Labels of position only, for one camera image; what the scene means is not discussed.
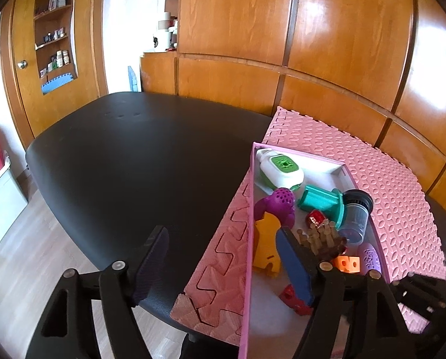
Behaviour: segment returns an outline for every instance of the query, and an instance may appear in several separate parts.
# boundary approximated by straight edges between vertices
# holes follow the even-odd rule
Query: pink foam mat
[[[429,204],[412,171],[379,149],[298,112],[278,107],[263,143],[344,162],[374,200],[371,214],[391,279],[409,271],[446,278],[444,254]],[[249,175],[236,191],[207,250],[176,300],[170,317],[187,327],[238,345],[244,307]],[[401,306],[406,324],[427,321]]]

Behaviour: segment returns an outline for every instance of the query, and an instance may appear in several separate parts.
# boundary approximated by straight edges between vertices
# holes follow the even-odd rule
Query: purple perforated ball
[[[378,270],[381,272],[378,254],[370,243],[362,243],[358,247],[358,256],[361,265],[360,274],[366,275],[369,270]]]
[[[271,196],[264,197],[255,203],[255,221],[263,218],[264,212],[274,214],[281,226],[294,227],[294,201],[291,190],[286,188],[276,189]]]

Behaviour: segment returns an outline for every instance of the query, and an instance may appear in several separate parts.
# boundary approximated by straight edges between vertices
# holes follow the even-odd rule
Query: shiny red object
[[[279,298],[300,316],[307,316],[312,313],[312,308],[306,305],[303,300],[296,297],[293,285],[287,285],[279,295]]]
[[[311,212],[309,212],[306,215],[306,225],[308,226],[308,228],[311,226],[311,224],[313,223],[314,225],[316,225],[316,227],[319,227],[321,224],[323,224],[323,221],[326,219],[327,217],[324,215],[323,212],[318,211],[318,209],[313,209]]]

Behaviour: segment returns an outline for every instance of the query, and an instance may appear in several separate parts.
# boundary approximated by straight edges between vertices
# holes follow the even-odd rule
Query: orange block
[[[281,269],[281,259],[276,250],[276,232],[280,228],[281,224],[277,217],[268,212],[264,212],[263,218],[255,222],[259,236],[253,266],[266,270],[268,275],[274,277]]]
[[[332,260],[332,265],[343,273],[359,273],[360,263],[358,256],[338,256]]]

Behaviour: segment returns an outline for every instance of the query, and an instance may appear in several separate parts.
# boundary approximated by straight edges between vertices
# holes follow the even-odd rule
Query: wooden floor
[[[0,343],[13,359],[25,357],[28,344],[62,272],[96,271],[45,204],[31,178],[23,183],[29,204],[0,243]],[[103,359],[113,358],[101,303],[93,316]],[[138,307],[135,318],[153,358],[179,358],[184,332]]]

